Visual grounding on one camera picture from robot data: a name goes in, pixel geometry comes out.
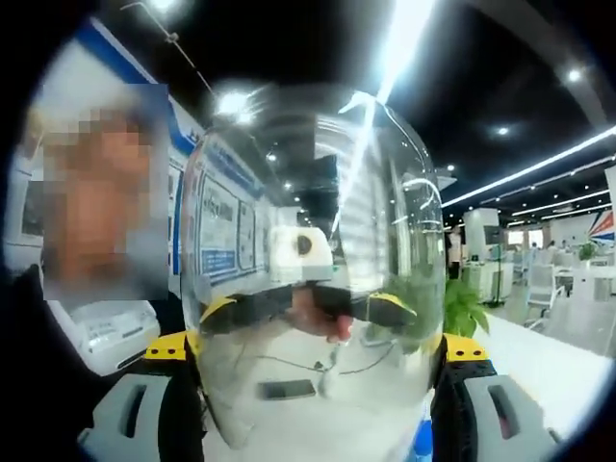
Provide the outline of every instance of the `person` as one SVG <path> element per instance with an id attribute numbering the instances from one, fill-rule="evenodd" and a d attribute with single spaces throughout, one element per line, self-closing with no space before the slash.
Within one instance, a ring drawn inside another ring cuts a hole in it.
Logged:
<path id="1" fill-rule="evenodd" d="M 462 236 L 460 234 L 460 226 L 458 224 L 451 228 L 451 232 L 448 235 L 448 240 L 449 279 L 459 279 L 460 268 L 462 266 Z"/>
<path id="2" fill-rule="evenodd" d="M 548 248 L 546 249 L 546 264 L 553 265 L 554 259 L 556 257 L 556 253 L 558 252 L 558 248 L 556 247 L 556 241 L 550 241 Z"/>

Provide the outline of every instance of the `clear plastic helmet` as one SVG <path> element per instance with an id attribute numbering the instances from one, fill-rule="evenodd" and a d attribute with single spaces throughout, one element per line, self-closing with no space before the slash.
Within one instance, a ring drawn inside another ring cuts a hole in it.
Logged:
<path id="1" fill-rule="evenodd" d="M 184 177 L 181 291 L 222 438 L 253 460 L 276 451 L 260 447 L 272 435 L 371 461 L 408 448 L 446 281 L 422 141 L 375 98 L 336 87 L 219 103 Z"/>

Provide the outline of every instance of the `white chair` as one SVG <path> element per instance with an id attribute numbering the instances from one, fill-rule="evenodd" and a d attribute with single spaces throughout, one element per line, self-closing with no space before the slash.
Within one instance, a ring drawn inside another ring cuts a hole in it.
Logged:
<path id="1" fill-rule="evenodd" d="M 514 283 L 519 283 L 524 280 L 525 262 L 524 254 L 521 251 L 513 254 L 513 274 Z"/>
<path id="2" fill-rule="evenodd" d="M 556 275 L 553 265 L 533 265 L 528 272 L 528 293 L 526 308 L 529 313 L 532 308 L 541 310 L 539 318 L 528 319 L 524 326 L 531 330 L 542 330 L 546 318 L 550 315 L 556 298 L 564 294 L 564 286 L 556 287 Z"/>

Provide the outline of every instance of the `cable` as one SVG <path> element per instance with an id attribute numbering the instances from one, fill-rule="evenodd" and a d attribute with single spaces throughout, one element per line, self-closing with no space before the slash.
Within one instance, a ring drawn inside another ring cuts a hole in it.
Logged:
<path id="1" fill-rule="evenodd" d="M 358 370 L 355 370 L 355 371 L 340 372 L 340 375 L 350 375 L 352 373 L 359 373 L 359 372 L 368 371 L 368 370 L 372 369 L 373 367 L 377 366 L 381 361 L 383 361 L 389 355 L 389 353 L 392 351 L 392 349 L 394 349 L 394 344 L 391 344 L 389 346 L 389 348 L 387 348 L 387 351 L 385 351 L 385 353 L 383 353 L 383 355 L 380 358 L 378 358 L 376 361 L 374 361 L 372 364 L 370 364 L 366 368 L 358 369 Z M 294 366 L 296 368 L 304 369 L 306 371 L 319 372 L 319 373 L 326 373 L 326 372 L 331 370 L 331 368 L 329 368 L 329 369 L 311 368 L 309 366 L 303 366 L 301 364 L 294 363 L 292 361 L 287 361 L 286 359 L 276 358 L 275 356 L 259 355 L 259 356 L 251 356 L 251 357 L 248 357 L 248 358 L 243 358 L 243 360 L 246 360 L 246 359 L 270 359 L 272 361 L 278 361 L 279 363 L 284 363 L 284 364 L 287 364 L 289 366 Z"/>

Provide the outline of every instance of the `white wall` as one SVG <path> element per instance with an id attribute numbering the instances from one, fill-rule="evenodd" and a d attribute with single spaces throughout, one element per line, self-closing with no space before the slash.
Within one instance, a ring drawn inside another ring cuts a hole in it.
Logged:
<path id="1" fill-rule="evenodd" d="M 584 244 L 590 240 L 602 244 L 614 243 L 613 212 L 598 212 L 578 217 L 550 221 L 552 239 L 556 244 L 563 240 L 569 245 Z"/>

